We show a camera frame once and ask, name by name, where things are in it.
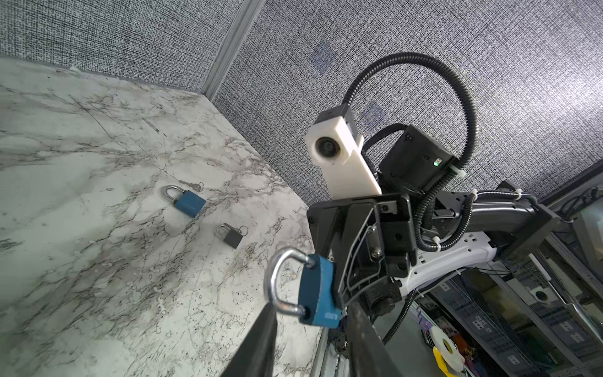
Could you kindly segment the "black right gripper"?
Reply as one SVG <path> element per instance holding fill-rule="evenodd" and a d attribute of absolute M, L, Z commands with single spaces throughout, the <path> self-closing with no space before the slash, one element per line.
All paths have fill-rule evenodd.
<path fill-rule="evenodd" d="M 331 293 L 337 306 L 348 306 L 389 277 L 407 277 L 417 262 L 406 193 L 317 203 L 307 219 L 315 253 L 333 257 Z"/>

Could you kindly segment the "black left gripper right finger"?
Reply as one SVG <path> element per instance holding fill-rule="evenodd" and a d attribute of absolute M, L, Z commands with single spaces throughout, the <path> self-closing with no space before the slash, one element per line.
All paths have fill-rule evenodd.
<path fill-rule="evenodd" d="M 402 376 L 359 303 L 347 308 L 351 376 Z"/>

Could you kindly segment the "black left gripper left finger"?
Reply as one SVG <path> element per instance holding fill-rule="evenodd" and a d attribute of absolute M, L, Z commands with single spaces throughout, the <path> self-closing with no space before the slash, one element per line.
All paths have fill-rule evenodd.
<path fill-rule="evenodd" d="M 277 326 L 276 310 L 267 303 L 221 376 L 272 376 Z"/>

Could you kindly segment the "blue padlock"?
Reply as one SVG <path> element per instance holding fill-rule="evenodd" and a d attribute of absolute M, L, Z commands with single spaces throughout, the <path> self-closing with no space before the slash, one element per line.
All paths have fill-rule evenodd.
<path fill-rule="evenodd" d="M 161 191 L 176 209 L 190 218 L 196 218 L 207 203 L 204 198 L 193 191 L 185 190 L 177 185 L 164 186 Z"/>
<path fill-rule="evenodd" d="M 279 298 L 277 283 L 284 263 L 295 260 L 303 265 L 297 303 Z M 279 314 L 298 318 L 304 325 L 337 328 L 342 320 L 342 310 L 336 306 L 331 287 L 334 280 L 334 263 L 318 254 L 306 254 L 297 248 L 279 249 L 271 257 L 264 277 L 264 295 Z"/>

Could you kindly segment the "black padlock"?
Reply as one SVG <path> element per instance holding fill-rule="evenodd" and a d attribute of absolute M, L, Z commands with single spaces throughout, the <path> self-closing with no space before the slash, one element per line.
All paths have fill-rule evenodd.
<path fill-rule="evenodd" d="M 237 249 L 246 235 L 249 233 L 247 226 L 235 227 L 227 223 L 220 224 L 216 233 L 222 241 L 233 249 Z"/>

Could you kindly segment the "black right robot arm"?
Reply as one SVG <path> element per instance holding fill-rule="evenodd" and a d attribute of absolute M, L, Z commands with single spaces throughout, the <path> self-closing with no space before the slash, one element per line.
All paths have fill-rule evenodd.
<path fill-rule="evenodd" d="M 373 309 L 464 267 L 537 245 L 557 216 L 521 189 L 439 192 L 419 204 L 455 157 L 411 125 L 364 139 L 342 117 L 305 137 L 330 199 L 308 221 L 314 266 L 304 269 L 299 302 L 312 311 Z"/>

